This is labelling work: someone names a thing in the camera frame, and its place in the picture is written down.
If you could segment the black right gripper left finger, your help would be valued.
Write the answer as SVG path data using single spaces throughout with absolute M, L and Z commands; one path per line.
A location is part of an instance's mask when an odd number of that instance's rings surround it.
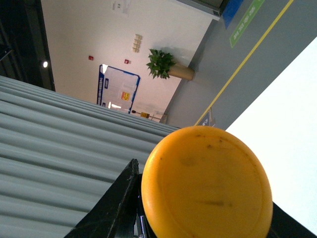
M 137 216 L 139 164 L 132 159 L 67 238 L 132 238 Z

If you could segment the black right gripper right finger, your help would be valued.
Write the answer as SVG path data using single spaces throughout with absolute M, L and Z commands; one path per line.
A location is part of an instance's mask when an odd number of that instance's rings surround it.
M 317 238 L 315 234 L 285 213 L 273 203 L 273 216 L 268 232 L 269 238 Z

